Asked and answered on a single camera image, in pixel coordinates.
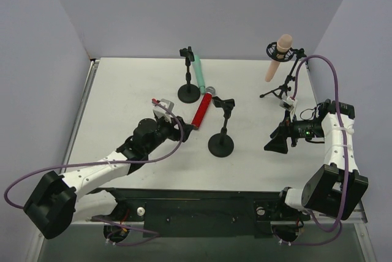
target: white table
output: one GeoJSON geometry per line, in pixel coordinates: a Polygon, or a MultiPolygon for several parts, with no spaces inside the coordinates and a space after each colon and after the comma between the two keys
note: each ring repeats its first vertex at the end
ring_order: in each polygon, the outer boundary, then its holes
{"type": "MultiPolygon", "coordinates": [[[[282,84],[292,66],[291,62],[281,64],[272,82],[266,83],[264,76],[269,64],[269,61],[202,60],[206,86],[214,86],[220,98],[234,98],[236,102],[228,122],[228,134],[235,142],[229,157],[214,157],[207,148],[209,138],[220,131],[224,121],[222,109],[211,104],[200,130],[192,132],[172,157],[146,164],[104,187],[270,192],[286,186],[302,188],[322,166],[324,147],[299,140],[296,148],[288,144],[287,155],[264,151],[270,133],[283,119],[284,110],[275,96],[260,99],[259,95],[282,84]]],[[[99,160],[120,146],[141,119],[153,117],[152,98],[173,101],[174,114],[190,123],[202,98],[193,104],[177,98],[178,88],[185,83],[185,72],[183,59],[102,58],[70,163],[99,160]]],[[[297,114],[315,106],[305,67],[299,80],[297,114]]],[[[197,84],[193,73],[192,82],[197,84]]],[[[166,141],[150,159],[166,154],[175,145],[166,141]]]]}

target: microphone stand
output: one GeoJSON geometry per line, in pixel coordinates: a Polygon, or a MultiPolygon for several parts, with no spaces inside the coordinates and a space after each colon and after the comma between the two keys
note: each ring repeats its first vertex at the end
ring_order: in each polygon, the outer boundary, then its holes
{"type": "Polygon", "coordinates": [[[294,55],[296,55],[296,59],[295,59],[294,65],[293,65],[292,69],[290,70],[290,73],[287,75],[287,77],[286,77],[286,79],[284,81],[284,84],[278,86],[276,89],[273,89],[272,91],[269,91],[269,92],[266,92],[265,94],[260,95],[260,98],[264,98],[266,95],[273,94],[273,95],[275,95],[275,97],[277,97],[278,99],[282,100],[283,94],[285,94],[287,96],[287,92],[292,90],[291,86],[288,86],[288,84],[291,81],[295,81],[295,77],[293,76],[293,72],[295,70],[295,67],[296,67],[298,61],[300,59],[306,57],[305,51],[302,48],[301,49],[290,48],[287,53],[281,53],[281,52],[279,52],[277,50],[276,42],[274,42],[274,43],[271,43],[271,44],[268,45],[268,47],[266,49],[266,52],[267,52],[267,55],[272,60],[275,60],[275,61],[278,61],[278,62],[288,62],[288,61],[290,61],[294,57],[294,55]],[[282,55],[284,57],[283,58],[278,58],[277,57],[278,55],[282,55]]]}

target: pink microphone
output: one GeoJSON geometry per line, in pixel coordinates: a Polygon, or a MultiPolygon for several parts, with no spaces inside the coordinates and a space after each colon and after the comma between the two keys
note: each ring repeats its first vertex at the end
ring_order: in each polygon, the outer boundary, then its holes
{"type": "MultiPolygon", "coordinates": [[[[284,55],[292,47],[292,43],[293,43],[292,36],[290,36],[289,34],[282,35],[281,38],[279,40],[277,40],[276,49],[283,54],[277,54],[276,57],[278,59],[282,59],[284,57],[284,55]]],[[[267,83],[269,83],[273,79],[273,77],[277,71],[277,68],[279,67],[279,64],[280,64],[280,62],[278,62],[278,61],[275,61],[275,60],[271,61],[271,64],[269,65],[269,69],[265,75],[265,81],[267,83]]]]}

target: black rubber foot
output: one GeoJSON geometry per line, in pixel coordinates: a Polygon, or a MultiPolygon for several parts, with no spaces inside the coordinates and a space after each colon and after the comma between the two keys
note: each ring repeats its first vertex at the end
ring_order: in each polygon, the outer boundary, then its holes
{"type": "Polygon", "coordinates": [[[223,144],[220,144],[220,140],[220,133],[213,135],[208,141],[208,149],[215,157],[224,158],[233,152],[234,142],[228,135],[225,135],[223,144]]]}
{"type": "Polygon", "coordinates": [[[187,91],[188,87],[186,84],[184,84],[183,86],[181,86],[178,89],[178,98],[180,101],[182,101],[183,103],[194,103],[198,100],[198,98],[200,98],[200,90],[198,87],[196,87],[194,84],[190,85],[190,92],[187,91]]]}

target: gray wall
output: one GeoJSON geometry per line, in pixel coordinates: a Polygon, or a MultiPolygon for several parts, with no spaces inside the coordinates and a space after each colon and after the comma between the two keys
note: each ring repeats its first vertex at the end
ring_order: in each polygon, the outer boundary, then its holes
{"type": "Polygon", "coordinates": [[[90,56],[265,58],[283,33],[312,53],[342,0],[60,0],[90,56]]]}
{"type": "MultiPolygon", "coordinates": [[[[364,205],[379,261],[391,261],[392,0],[343,0],[316,49],[337,68],[341,100],[356,111],[353,136],[361,174],[369,178],[364,205]]],[[[311,61],[319,100],[333,97],[329,67],[311,61]]]]}
{"type": "MultiPolygon", "coordinates": [[[[58,0],[0,0],[0,191],[59,163],[89,68],[58,0]]],[[[12,191],[24,204],[37,178],[12,191]]],[[[0,201],[0,261],[25,260],[33,225],[0,201]]]]}

